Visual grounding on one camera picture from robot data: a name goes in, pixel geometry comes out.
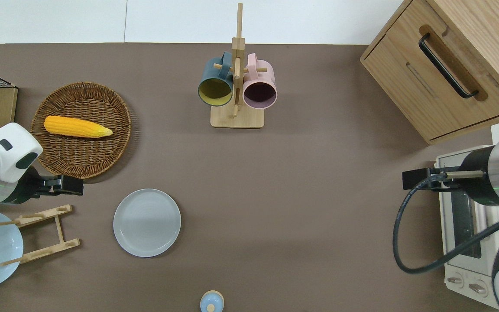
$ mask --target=wooden cabinet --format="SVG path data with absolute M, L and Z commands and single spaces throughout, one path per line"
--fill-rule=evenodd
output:
M 499 1 L 406 0 L 361 61 L 429 144 L 499 123 Z

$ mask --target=wooden base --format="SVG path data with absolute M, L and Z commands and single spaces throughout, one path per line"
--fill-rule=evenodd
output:
M 211 125 L 215 128 L 258 129 L 265 125 L 265 110 L 251 108 L 244 103 L 234 108 L 234 97 L 223 106 L 211 107 Z

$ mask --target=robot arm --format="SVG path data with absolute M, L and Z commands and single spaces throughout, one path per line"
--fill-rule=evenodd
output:
M 446 179 L 431 181 L 421 189 L 451 192 L 462 189 L 477 203 L 499 206 L 499 142 L 470 152 L 459 167 L 423 168 L 402 172 L 404 189 L 412 189 L 418 182 L 434 174 L 445 174 Z
M 83 194 L 81 179 L 38 174 L 31 164 L 42 151 L 38 141 L 19 124 L 0 128 L 0 203 L 20 204 L 40 195 Z

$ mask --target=oven window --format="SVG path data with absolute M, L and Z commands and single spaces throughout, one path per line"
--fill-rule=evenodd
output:
M 463 191 L 451 192 L 452 215 L 454 218 L 455 245 L 458 246 L 475 235 L 473 200 Z M 476 243 L 463 253 L 468 257 L 481 258 L 481 243 Z

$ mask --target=mug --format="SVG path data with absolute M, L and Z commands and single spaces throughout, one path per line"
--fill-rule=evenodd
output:
M 213 64 L 222 65 L 222 69 L 216 69 Z M 224 52 L 222 57 L 210 59 L 205 67 L 198 86 L 200 99 L 211 106 L 222 106 L 232 98 L 232 53 Z
M 275 104 L 277 87 L 275 72 L 269 62 L 257 59 L 255 53 L 248 55 L 248 73 L 244 75 L 242 88 L 243 100 L 249 107 L 265 109 Z M 266 68 L 265 73 L 258 73 L 258 68 Z

